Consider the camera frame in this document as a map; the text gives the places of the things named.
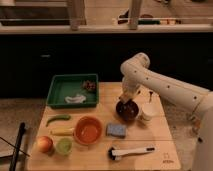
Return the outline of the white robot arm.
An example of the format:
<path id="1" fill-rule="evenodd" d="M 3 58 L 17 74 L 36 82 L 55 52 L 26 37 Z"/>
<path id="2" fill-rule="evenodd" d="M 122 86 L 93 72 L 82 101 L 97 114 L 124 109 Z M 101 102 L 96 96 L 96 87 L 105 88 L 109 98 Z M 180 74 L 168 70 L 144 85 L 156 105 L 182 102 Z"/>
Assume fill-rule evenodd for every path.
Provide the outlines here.
<path id="1" fill-rule="evenodd" d="M 138 53 L 121 64 L 120 100 L 123 103 L 133 100 L 143 85 L 191 111 L 200 120 L 192 171 L 213 171 L 213 91 L 153 72 L 149 65 L 145 53 Z"/>

